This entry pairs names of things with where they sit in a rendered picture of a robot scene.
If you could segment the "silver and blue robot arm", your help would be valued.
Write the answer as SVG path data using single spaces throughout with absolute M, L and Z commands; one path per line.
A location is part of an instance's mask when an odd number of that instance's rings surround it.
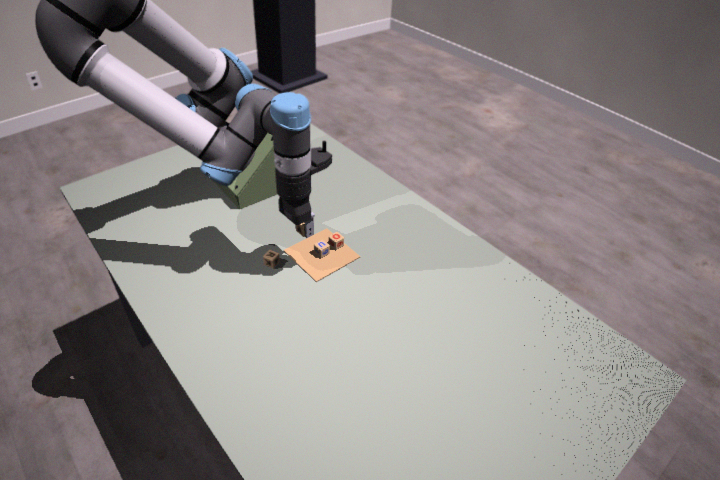
M 253 75 L 237 56 L 208 49 L 151 0 L 41 0 L 35 23 L 43 50 L 67 79 L 202 160 L 200 170 L 220 185 L 231 185 L 246 169 L 267 133 L 280 157 L 310 151 L 306 97 L 251 84 Z M 112 56 L 98 39 L 105 28 L 125 32 L 187 76 L 189 94 L 174 98 Z

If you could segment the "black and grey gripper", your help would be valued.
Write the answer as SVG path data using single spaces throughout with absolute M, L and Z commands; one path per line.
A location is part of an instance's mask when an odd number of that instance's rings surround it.
M 295 224 L 295 228 L 305 222 L 306 238 L 314 235 L 315 214 L 311 212 L 309 202 L 311 175 L 332 164 L 332 154 L 326 151 L 326 146 L 327 142 L 322 141 L 322 147 L 310 148 L 306 156 L 296 160 L 287 160 L 274 152 L 279 211 Z

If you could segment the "tan flat mat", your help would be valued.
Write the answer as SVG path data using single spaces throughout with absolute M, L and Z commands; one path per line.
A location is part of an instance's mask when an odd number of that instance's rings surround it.
M 334 250 L 330 246 L 330 254 L 320 258 L 314 253 L 314 244 L 324 240 L 328 243 L 328 237 L 333 233 L 327 228 L 284 249 L 284 252 L 291 257 L 312 279 L 316 282 L 343 268 L 351 262 L 360 258 L 345 243 L 341 248 Z M 329 243 L 328 243 L 329 244 Z

